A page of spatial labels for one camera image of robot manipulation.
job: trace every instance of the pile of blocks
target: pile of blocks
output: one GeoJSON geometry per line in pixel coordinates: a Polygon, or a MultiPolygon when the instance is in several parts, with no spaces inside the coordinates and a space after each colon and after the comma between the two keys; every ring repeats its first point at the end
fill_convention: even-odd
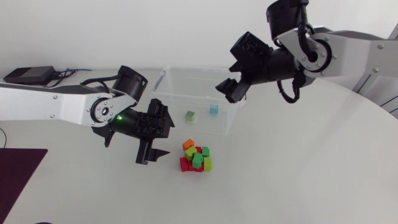
{"type": "Polygon", "coordinates": [[[182,144],[185,157],[180,158],[181,171],[210,172],[211,158],[209,147],[195,147],[192,139],[182,144]]]}

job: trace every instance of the toy block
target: toy block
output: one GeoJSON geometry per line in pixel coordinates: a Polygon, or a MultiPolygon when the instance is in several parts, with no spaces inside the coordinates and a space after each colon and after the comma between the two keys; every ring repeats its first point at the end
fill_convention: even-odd
{"type": "Polygon", "coordinates": [[[203,157],[209,157],[210,156],[210,149],[209,147],[202,147],[201,153],[203,157]]]}
{"type": "Polygon", "coordinates": [[[193,166],[192,166],[192,162],[188,162],[188,170],[195,171],[195,168],[193,168],[193,166]]]}
{"type": "Polygon", "coordinates": [[[181,165],[181,171],[186,172],[188,171],[188,160],[185,157],[180,158],[180,165],[181,165]]]}
{"type": "Polygon", "coordinates": [[[197,147],[195,147],[196,149],[197,149],[197,153],[200,153],[201,154],[201,147],[199,147],[199,146],[197,146],[197,147]]]}
{"type": "Polygon", "coordinates": [[[203,165],[205,165],[205,167],[204,167],[204,171],[205,172],[210,172],[211,171],[212,164],[211,164],[210,157],[204,157],[203,158],[203,165]]]}
{"type": "Polygon", "coordinates": [[[192,160],[192,166],[196,169],[199,169],[202,162],[203,162],[203,156],[200,153],[195,153],[192,160]]]}
{"type": "Polygon", "coordinates": [[[193,120],[195,120],[195,112],[188,111],[188,112],[185,114],[185,120],[186,120],[186,121],[193,121],[193,120]]]}
{"type": "Polygon", "coordinates": [[[184,144],[182,144],[182,150],[185,151],[191,148],[192,146],[195,146],[195,143],[193,142],[192,139],[188,139],[186,142],[184,142],[184,144]]]}
{"type": "Polygon", "coordinates": [[[210,105],[210,114],[218,114],[218,105],[210,105]]]}
{"type": "Polygon", "coordinates": [[[198,152],[197,149],[192,146],[189,149],[185,150],[185,158],[191,161],[193,159],[193,155],[197,152],[198,152]]]}
{"type": "Polygon", "coordinates": [[[199,169],[195,169],[196,172],[203,172],[203,170],[205,169],[205,165],[201,165],[199,169]]]}

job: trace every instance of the metal frame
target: metal frame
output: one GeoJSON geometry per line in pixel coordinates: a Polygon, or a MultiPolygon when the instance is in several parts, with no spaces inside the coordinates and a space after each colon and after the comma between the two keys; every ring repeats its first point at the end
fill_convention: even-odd
{"type": "Polygon", "coordinates": [[[321,69],[328,59],[326,47],[315,40],[308,39],[311,50],[316,52],[318,55],[322,55],[321,57],[318,57],[317,61],[311,62],[302,51],[299,38],[297,38],[297,36],[297,29],[292,29],[279,35],[277,38],[308,71],[313,72],[321,69]]]}
{"type": "Polygon", "coordinates": [[[88,92],[90,93],[65,93],[56,88],[0,83],[0,104],[3,105],[0,121],[58,119],[102,127],[136,103],[131,96],[113,89],[112,94],[98,93],[95,89],[88,92]],[[102,114],[104,108],[107,109],[106,114],[102,114]],[[91,112],[97,119],[93,120],[91,112]]]}
{"type": "MultiPolygon", "coordinates": [[[[395,29],[392,31],[391,35],[388,38],[389,40],[398,40],[398,24],[396,25],[395,29]]],[[[356,84],[356,86],[353,88],[353,91],[360,94],[364,95],[366,91],[370,88],[370,86],[376,81],[377,77],[380,74],[376,73],[371,73],[371,74],[364,74],[356,84]]]]}

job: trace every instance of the orange block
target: orange block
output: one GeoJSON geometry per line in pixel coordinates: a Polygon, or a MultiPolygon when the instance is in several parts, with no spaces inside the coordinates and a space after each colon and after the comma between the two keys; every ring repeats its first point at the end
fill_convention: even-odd
{"type": "Polygon", "coordinates": [[[182,144],[182,149],[185,151],[193,146],[195,146],[195,143],[193,142],[193,140],[188,139],[188,141],[186,141],[186,142],[184,142],[184,144],[182,144]]]}

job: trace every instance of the electronic device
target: electronic device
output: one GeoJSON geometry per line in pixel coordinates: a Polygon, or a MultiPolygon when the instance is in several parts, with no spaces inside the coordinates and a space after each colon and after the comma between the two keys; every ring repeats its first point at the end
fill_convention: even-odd
{"type": "Polygon", "coordinates": [[[47,85],[55,72],[53,66],[17,68],[3,79],[7,83],[23,85],[47,85]]]}

